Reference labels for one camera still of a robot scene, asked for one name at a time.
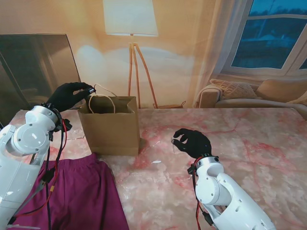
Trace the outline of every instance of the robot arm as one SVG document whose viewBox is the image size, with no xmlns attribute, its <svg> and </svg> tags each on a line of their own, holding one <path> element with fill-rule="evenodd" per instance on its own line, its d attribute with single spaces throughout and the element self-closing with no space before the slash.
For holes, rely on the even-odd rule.
<svg viewBox="0 0 307 230">
<path fill-rule="evenodd" d="M 8 227 L 15 213 L 22 208 L 38 176 L 50 145 L 49 134 L 61 124 L 56 113 L 72 108 L 95 89 L 83 82 L 59 86 L 47 101 L 48 108 L 35 106 L 25 114 L 26 124 L 6 126 L 0 131 L 0 230 Z M 33 155 L 30 164 L 16 157 Z"/>
<path fill-rule="evenodd" d="M 196 158 L 188 169 L 189 174 L 198 175 L 195 184 L 197 200 L 208 214 L 208 223 L 218 230 L 276 230 L 273 222 L 257 203 L 227 174 L 218 157 L 211 154 L 211 144 L 199 131 L 180 129 L 172 143 L 180 151 Z M 216 206 L 225 206 L 221 212 Z"/>
<path fill-rule="evenodd" d="M 16 129 L 6 126 L 0 132 L 0 230 L 29 195 L 49 149 L 49 131 L 58 120 L 51 110 L 35 106 L 25 115 L 26 124 Z M 36 154 L 31 164 L 14 156 Z"/>
<path fill-rule="evenodd" d="M 276 230 L 268 215 L 227 174 L 217 157 L 197 162 L 197 199 L 219 230 Z M 226 206 L 221 213 L 215 206 Z"/>
</svg>

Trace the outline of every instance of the pillow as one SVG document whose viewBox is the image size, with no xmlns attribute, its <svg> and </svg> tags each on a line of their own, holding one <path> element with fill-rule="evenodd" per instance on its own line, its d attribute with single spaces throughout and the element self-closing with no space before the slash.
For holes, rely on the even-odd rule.
<svg viewBox="0 0 307 230">
<path fill-rule="evenodd" d="M 252 87 L 245 82 L 211 79 L 210 83 L 223 90 L 222 99 L 258 98 Z"/>
<path fill-rule="evenodd" d="M 307 91 L 307 79 L 265 80 L 257 89 L 256 95 L 274 102 L 293 101 Z"/>
<path fill-rule="evenodd" d="M 293 101 L 289 101 L 287 103 L 307 105 L 307 91 L 302 96 L 300 96 L 299 98 L 297 98 Z"/>
</svg>

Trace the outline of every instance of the floor lamp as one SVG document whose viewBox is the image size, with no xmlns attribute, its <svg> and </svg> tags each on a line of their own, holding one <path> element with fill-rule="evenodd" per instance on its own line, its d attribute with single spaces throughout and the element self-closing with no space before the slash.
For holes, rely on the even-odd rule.
<svg viewBox="0 0 307 230">
<path fill-rule="evenodd" d="M 130 36 L 158 36 L 157 25 L 154 15 L 154 6 L 152 0 L 104 0 L 104 18 L 105 28 L 108 35 L 124 35 Z M 150 79 L 149 71 L 143 57 L 143 54 L 137 43 L 129 43 L 129 80 L 128 80 L 128 96 L 131 92 L 131 78 L 132 78 L 132 59 L 135 65 L 138 105 L 141 108 L 140 99 L 140 84 L 139 84 L 139 70 L 136 58 L 137 50 L 142 63 L 144 65 L 150 89 L 153 96 L 154 107 L 158 108 L 157 101 L 154 94 L 152 81 Z"/>
</svg>

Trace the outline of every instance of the window frame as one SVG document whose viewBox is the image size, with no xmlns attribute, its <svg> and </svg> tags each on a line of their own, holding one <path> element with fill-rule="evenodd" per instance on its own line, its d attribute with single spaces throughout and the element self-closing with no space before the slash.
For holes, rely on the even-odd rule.
<svg viewBox="0 0 307 230">
<path fill-rule="evenodd" d="M 243 30 L 245 28 L 247 20 L 257 19 L 269 19 L 269 18 L 300 18 L 307 19 L 307 15 L 298 14 L 275 14 L 275 15 L 263 15 L 263 16 L 248 16 L 253 0 L 247 0 L 244 7 L 244 12 L 235 35 L 234 42 L 230 49 L 229 55 L 222 68 L 221 73 L 227 74 L 247 74 L 247 75 L 273 75 L 273 76 L 302 76 L 307 73 L 307 69 L 299 69 L 307 57 L 307 24 L 305 25 L 302 33 L 297 39 L 294 47 L 288 55 L 283 67 L 281 69 L 274 68 L 242 68 L 232 67 L 232 62 L 235 58 Z"/>
</svg>

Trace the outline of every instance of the lamp leg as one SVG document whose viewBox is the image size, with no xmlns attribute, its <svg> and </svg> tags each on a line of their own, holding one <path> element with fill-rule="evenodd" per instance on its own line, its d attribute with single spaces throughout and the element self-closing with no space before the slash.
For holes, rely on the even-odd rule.
<svg viewBox="0 0 307 230">
<path fill-rule="evenodd" d="M 132 43 L 129 43 L 129 82 L 128 82 L 128 96 L 131 91 L 131 77 L 132 77 Z"/>
<path fill-rule="evenodd" d="M 154 88 L 153 88 L 153 84 L 152 84 L 152 81 L 150 79 L 150 76 L 149 76 L 149 71 L 148 71 L 148 68 L 147 68 L 147 65 L 146 65 L 146 62 L 145 62 L 145 59 L 143 57 L 143 54 L 141 53 L 141 50 L 139 48 L 139 45 L 137 43 L 133 43 L 136 47 L 136 50 L 138 51 L 139 55 L 140 55 L 140 58 L 143 62 L 143 65 L 144 65 L 144 68 L 145 68 L 145 71 L 146 71 L 146 74 L 147 74 L 147 78 L 148 78 L 148 82 L 149 82 L 149 85 L 150 85 L 150 89 L 152 91 L 152 95 L 153 95 L 153 101 L 154 101 L 154 105 L 156 107 L 156 109 L 158 108 L 158 104 L 157 104 L 157 100 L 155 98 L 155 95 L 154 95 Z"/>
<path fill-rule="evenodd" d="M 135 54 L 134 46 L 132 46 L 132 53 L 133 53 L 134 65 L 135 65 L 136 87 L 137 87 L 137 91 L 138 91 L 138 104 L 139 104 L 139 109 L 140 109 L 141 108 L 141 99 L 140 99 L 139 70 L 138 70 L 138 62 L 136 60 L 136 54 Z"/>
</svg>

